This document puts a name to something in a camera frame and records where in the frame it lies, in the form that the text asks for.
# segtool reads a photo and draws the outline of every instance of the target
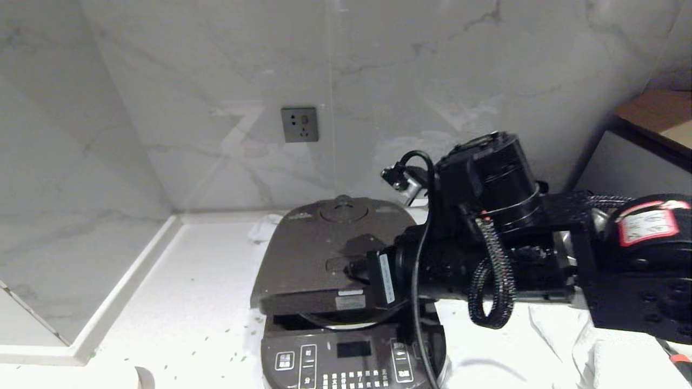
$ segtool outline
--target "wall socket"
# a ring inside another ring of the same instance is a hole
[[[281,108],[286,143],[317,142],[317,110],[312,108]]]

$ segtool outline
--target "red and white label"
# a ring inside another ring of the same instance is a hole
[[[653,206],[660,206],[662,204],[663,204],[663,201],[649,201],[648,203],[642,203],[642,204],[639,204],[638,206],[633,206],[632,208],[627,208],[624,211],[620,212],[620,216],[618,216],[617,219],[615,219],[615,222],[619,223],[622,219],[624,219],[625,216],[629,215],[632,212],[635,212],[636,210],[650,208]]]
[[[680,231],[673,212],[667,209],[649,210],[636,215],[628,215],[618,225],[620,246],[623,247],[657,237],[673,236]]]

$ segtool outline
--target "white countertop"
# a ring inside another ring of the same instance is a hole
[[[247,238],[263,215],[266,212],[243,212],[187,220],[86,367],[96,372],[91,376],[101,374],[100,389],[135,389],[131,379],[129,386],[124,381],[107,385],[131,376],[135,367],[143,389],[263,388],[259,350],[265,316],[250,309],[249,300],[266,242]],[[424,213],[414,216],[422,221]],[[516,304],[500,330],[474,325],[467,309],[462,301],[437,303],[452,365],[449,388],[575,387],[570,371],[574,363],[562,363],[532,327],[528,305]],[[546,309],[562,320],[575,315],[565,306]],[[13,373],[17,384],[9,388],[37,388],[41,386],[29,384],[29,377],[47,369],[51,367],[15,370],[6,365],[0,366],[0,374]],[[73,381],[77,383],[61,388],[94,387]]]

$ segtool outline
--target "coiled cable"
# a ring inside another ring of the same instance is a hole
[[[627,196],[610,196],[606,194],[595,194],[589,196],[589,205],[593,208],[608,210],[610,208],[618,208],[625,203],[632,201],[632,197]]]
[[[485,240],[488,256],[476,267],[468,292],[468,314],[471,320],[482,327],[498,329],[504,327],[512,315],[516,286],[509,257],[500,241],[492,220],[475,220]],[[483,310],[485,283],[493,275],[493,307],[489,314]]]

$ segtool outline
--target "robotic arm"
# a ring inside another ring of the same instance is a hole
[[[426,170],[407,165],[416,156]],[[692,343],[689,196],[548,194],[504,132],[457,145],[435,165],[409,152],[382,177],[407,204],[427,190],[429,212],[394,246],[368,254],[379,308],[416,302],[416,314],[419,299],[465,299],[474,323],[501,328],[515,301],[583,295],[595,327]],[[414,324],[420,333],[418,317]]]

